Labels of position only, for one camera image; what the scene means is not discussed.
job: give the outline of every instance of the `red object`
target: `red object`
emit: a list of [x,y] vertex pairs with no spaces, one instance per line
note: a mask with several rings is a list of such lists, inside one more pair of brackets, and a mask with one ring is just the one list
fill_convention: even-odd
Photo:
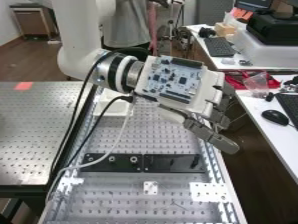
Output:
[[26,91],[32,88],[32,85],[34,85],[34,82],[20,82],[18,83],[14,89],[18,91]]
[[235,70],[225,72],[225,79],[227,82],[236,88],[236,89],[246,89],[244,80],[249,77],[254,76],[256,74],[266,73],[268,76],[268,86],[269,89],[277,89],[281,87],[281,83],[273,78],[273,76],[266,71],[245,71],[245,70]]

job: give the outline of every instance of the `small white block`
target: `small white block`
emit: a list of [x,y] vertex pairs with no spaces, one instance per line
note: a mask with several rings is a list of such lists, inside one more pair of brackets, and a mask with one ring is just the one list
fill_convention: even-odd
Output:
[[157,195],[159,194],[159,183],[156,181],[144,182],[144,194]]

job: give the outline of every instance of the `circuit board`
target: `circuit board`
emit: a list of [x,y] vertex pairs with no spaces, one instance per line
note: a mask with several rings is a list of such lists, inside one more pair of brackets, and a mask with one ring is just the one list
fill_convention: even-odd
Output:
[[148,96],[165,97],[189,104],[201,84],[203,63],[161,56],[152,65],[147,87]]

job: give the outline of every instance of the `metal table surface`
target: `metal table surface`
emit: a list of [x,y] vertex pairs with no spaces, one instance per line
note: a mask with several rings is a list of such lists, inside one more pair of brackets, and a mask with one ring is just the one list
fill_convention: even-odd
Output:
[[[0,83],[0,186],[46,185],[83,82]],[[82,105],[92,85],[87,86]]]
[[[95,122],[92,115],[95,105],[86,118],[74,151]],[[75,164],[82,163],[86,153],[107,152],[117,138],[123,121],[121,117],[104,117]],[[245,224],[223,157],[219,157],[220,154],[215,150],[211,144],[197,139],[181,126],[160,117],[156,104],[139,100],[115,153],[201,153],[207,172],[179,174],[68,171],[60,180],[55,197],[47,204],[39,223]],[[159,183],[157,195],[144,194],[145,181]],[[205,199],[195,199],[197,194],[193,195],[192,183],[208,189]]]

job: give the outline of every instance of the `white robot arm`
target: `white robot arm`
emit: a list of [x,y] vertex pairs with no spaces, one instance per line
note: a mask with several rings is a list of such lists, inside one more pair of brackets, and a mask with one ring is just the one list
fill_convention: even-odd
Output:
[[[52,0],[63,48],[59,53],[62,71],[86,79],[90,68],[108,52],[101,49],[99,25],[116,9],[116,0]],[[160,114],[179,122],[196,136],[229,154],[239,145],[217,134],[193,116],[199,115],[221,128],[228,128],[225,108],[235,89],[224,73],[212,72],[201,62],[169,56],[111,55],[97,66],[91,81],[121,93],[135,93],[160,103]]]

